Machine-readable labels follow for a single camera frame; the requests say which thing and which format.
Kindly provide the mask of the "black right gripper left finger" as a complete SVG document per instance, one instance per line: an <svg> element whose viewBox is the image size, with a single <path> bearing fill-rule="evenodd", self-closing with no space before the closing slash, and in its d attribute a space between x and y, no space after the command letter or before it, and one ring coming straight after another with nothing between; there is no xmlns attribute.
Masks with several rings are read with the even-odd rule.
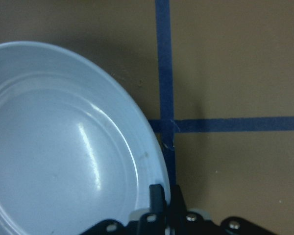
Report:
<svg viewBox="0 0 294 235"><path fill-rule="evenodd" d="M149 211L151 213L163 213L167 207L165 192L161 184L149 186Z"/></svg>

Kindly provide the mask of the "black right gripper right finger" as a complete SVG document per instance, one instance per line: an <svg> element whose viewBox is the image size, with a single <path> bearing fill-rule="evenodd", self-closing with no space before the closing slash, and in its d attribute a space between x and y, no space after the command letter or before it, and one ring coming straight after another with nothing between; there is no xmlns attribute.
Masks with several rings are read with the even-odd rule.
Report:
<svg viewBox="0 0 294 235"><path fill-rule="evenodd" d="M187 207L179 185L171 185L171 200L168 206L169 215L184 215Z"/></svg>

